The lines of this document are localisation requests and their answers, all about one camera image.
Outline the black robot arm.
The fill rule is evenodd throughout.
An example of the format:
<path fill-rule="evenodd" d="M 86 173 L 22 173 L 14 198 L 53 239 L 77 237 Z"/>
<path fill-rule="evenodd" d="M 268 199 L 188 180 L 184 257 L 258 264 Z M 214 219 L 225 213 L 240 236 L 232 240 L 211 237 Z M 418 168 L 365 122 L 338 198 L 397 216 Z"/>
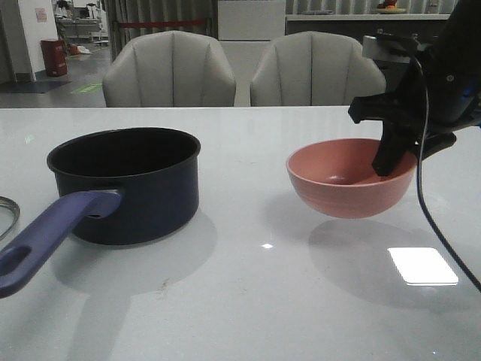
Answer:
<path fill-rule="evenodd" d="M 456 141 L 455 131 L 480 124 L 480 3 L 459 1 L 431 44 L 389 33 L 366 36 L 364 56 L 408 64 L 392 92 L 356 97 L 354 123 L 380 120 L 372 162 L 387 176 L 407 151 L 425 159 Z"/>

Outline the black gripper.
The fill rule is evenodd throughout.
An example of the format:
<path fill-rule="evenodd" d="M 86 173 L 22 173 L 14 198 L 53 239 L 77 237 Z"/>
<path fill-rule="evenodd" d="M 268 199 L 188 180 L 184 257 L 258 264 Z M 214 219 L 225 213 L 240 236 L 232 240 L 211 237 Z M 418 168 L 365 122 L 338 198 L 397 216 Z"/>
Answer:
<path fill-rule="evenodd" d="M 420 62 L 409 64 L 395 90 L 352 100 L 348 114 L 354 123 L 379 120 L 383 124 L 372 162 L 377 175 L 390 175 L 408 150 L 417 159 L 425 160 L 456 142 L 452 132 L 437 134 L 425 130 L 428 101 L 428 85 Z"/>

